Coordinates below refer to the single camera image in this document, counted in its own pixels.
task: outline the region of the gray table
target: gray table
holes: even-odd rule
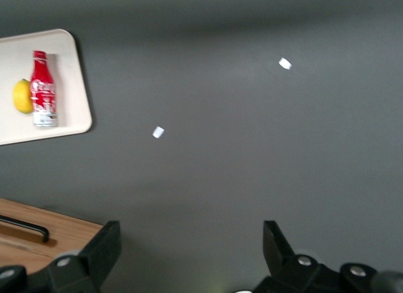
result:
[[[94,124],[1,146],[1,197],[120,220],[103,292],[252,289],[268,219],[333,269],[403,270],[403,0],[0,0],[0,37],[52,28]]]

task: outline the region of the yellow lemon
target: yellow lemon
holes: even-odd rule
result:
[[[13,89],[13,102],[15,108],[22,113],[30,113],[33,110],[30,82],[22,79],[15,84]]]

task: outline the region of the metal bolt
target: metal bolt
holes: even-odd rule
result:
[[[307,256],[298,257],[298,262],[303,266],[311,266],[312,262]]]
[[[2,274],[0,274],[0,279],[6,279],[7,277],[10,277],[14,275],[15,271],[14,270],[6,270]]]
[[[351,266],[350,267],[350,272],[356,276],[360,276],[360,277],[364,277],[366,276],[366,273],[364,271],[364,269],[362,269],[359,266]]]
[[[68,265],[69,262],[70,262],[70,258],[64,258],[63,260],[59,260],[56,265],[58,267],[64,267],[64,266]]]

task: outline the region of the bottle cap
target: bottle cap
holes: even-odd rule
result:
[[[41,52],[40,50],[34,50],[33,57],[46,60],[46,52]]]

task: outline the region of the coca-cola bottle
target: coca-cola bottle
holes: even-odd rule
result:
[[[33,124],[35,126],[57,126],[55,84],[48,70],[45,52],[33,52],[34,68],[31,77],[31,99]]]

